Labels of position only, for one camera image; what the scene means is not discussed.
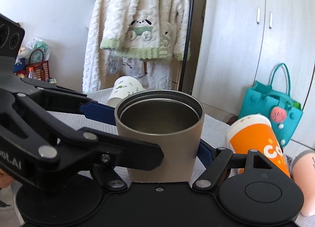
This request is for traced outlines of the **person's left hand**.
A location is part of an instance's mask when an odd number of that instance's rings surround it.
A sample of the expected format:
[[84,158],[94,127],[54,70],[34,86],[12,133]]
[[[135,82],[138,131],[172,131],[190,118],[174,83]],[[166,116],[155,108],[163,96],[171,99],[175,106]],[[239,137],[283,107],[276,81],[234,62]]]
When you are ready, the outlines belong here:
[[8,175],[5,171],[0,169],[0,188],[8,188],[14,182],[14,178]]

